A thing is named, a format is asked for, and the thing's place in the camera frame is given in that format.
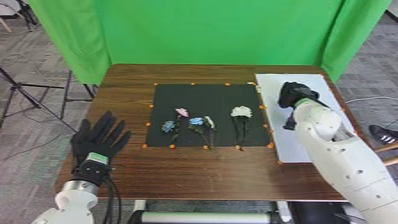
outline green backdrop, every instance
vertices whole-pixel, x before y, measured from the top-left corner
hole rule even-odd
[[[117,63],[318,65],[335,81],[389,2],[30,0],[88,84]]]

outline small blue object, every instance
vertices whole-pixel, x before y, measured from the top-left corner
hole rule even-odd
[[[202,118],[195,117],[190,119],[190,125],[202,125]]]
[[[161,125],[161,131],[168,133],[172,131],[172,128],[176,127],[174,121],[165,121]]]

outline gray carpet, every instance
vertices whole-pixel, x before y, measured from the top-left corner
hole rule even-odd
[[[0,66],[17,81],[62,86],[67,67],[56,53],[51,41],[41,28],[26,32],[19,19],[7,20],[14,33],[7,33],[0,26]],[[346,100],[373,96],[398,97],[398,24],[383,17],[375,27],[362,49],[351,60],[337,88]],[[83,88],[72,82],[72,97],[87,97]],[[0,80],[0,93],[3,100],[7,84]],[[62,91],[51,90],[44,103],[58,111]],[[28,104],[19,96],[12,103],[12,111],[26,108]],[[371,100],[350,103],[351,112],[367,134],[367,125],[387,125],[398,118],[398,101]],[[85,116],[88,103],[67,104],[65,122],[78,127]],[[28,111],[7,118],[0,130],[0,224],[30,223],[53,204],[53,182],[69,149],[71,131],[39,110]],[[1,160],[14,153],[32,149],[9,160]],[[398,177],[398,166],[391,173]],[[124,201],[124,219],[133,203]],[[264,212],[270,203],[261,201],[151,201],[151,211],[229,211]],[[94,208],[99,221],[104,211],[104,202]]]

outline black mat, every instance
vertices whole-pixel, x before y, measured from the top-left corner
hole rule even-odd
[[[216,135],[215,145],[234,146],[236,134],[231,119],[231,110],[236,106],[252,109],[248,120],[248,133],[243,146],[266,146],[270,137],[263,128],[263,112],[259,110],[259,99],[252,85],[158,85],[152,100],[151,127],[147,130],[147,146],[170,145],[170,136],[161,131],[167,120],[176,119],[176,108],[184,108],[190,118],[209,116],[215,121]],[[199,134],[188,130],[188,118],[181,121],[179,137],[176,146],[202,146],[204,141]]]

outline white paper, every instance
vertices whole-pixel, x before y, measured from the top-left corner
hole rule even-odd
[[[257,74],[255,78],[261,89],[263,103],[266,106],[270,127],[273,130],[279,160],[284,163],[311,163],[305,148],[296,141],[295,131],[282,128],[293,109],[282,109],[277,105],[277,100],[284,82],[298,82],[307,85],[307,87],[319,93],[319,101],[339,114],[344,127],[348,131],[353,132],[353,126],[344,112],[341,111],[339,103],[334,98],[323,76],[318,74]]]

